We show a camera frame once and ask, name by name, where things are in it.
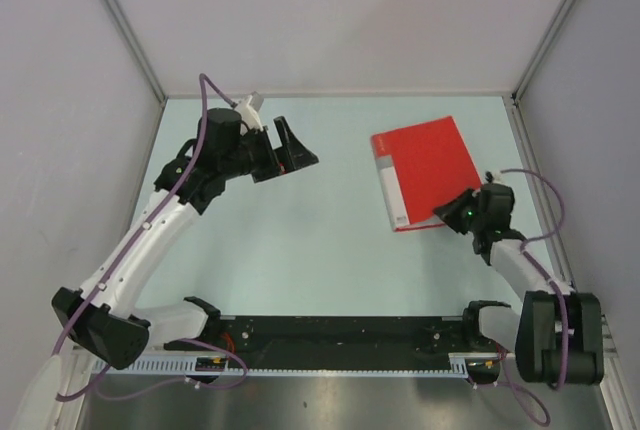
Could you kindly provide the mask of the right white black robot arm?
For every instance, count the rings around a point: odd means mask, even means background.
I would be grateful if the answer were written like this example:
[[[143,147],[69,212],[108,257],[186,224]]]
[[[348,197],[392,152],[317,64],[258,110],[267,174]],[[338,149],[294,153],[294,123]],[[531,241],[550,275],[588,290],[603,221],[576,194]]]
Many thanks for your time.
[[[488,183],[467,189],[434,214],[448,228],[471,235],[476,255],[514,291],[520,308],[476,300],[463,312],[461,338],[473,351],[495,343],[515,356],[520,377],[559,389],[598,385],[604,377],[601,305],[546,270],[512,228],[514,191]]]

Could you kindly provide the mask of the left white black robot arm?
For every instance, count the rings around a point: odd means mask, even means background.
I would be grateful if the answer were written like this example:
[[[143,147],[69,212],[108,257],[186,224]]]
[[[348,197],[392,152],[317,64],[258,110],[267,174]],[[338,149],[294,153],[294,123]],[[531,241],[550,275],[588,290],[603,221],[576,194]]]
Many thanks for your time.
[[[163,167],[139,220],[106,262],[79,289],[62,287],[54,295],[52,307],[66,337],[118,370],[150,346],[188,339],[207,350],[219,342],[220,312],[202,299],[186,297],[146,311],[136,303],[169,248],[229,180],[249,175],[259,183],[318,163],[285,118],[274,123],[278,148],[266,128],[250,127],[236,110],[206,112],[198,136]]]

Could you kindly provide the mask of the red file folder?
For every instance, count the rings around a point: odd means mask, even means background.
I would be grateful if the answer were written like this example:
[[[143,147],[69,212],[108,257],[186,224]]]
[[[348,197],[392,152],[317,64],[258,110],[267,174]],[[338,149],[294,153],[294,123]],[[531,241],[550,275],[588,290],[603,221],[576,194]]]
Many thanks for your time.
[[[453,117],[382,132],[370,138],[391,228],[438,228],[434,209],[481,186]]]

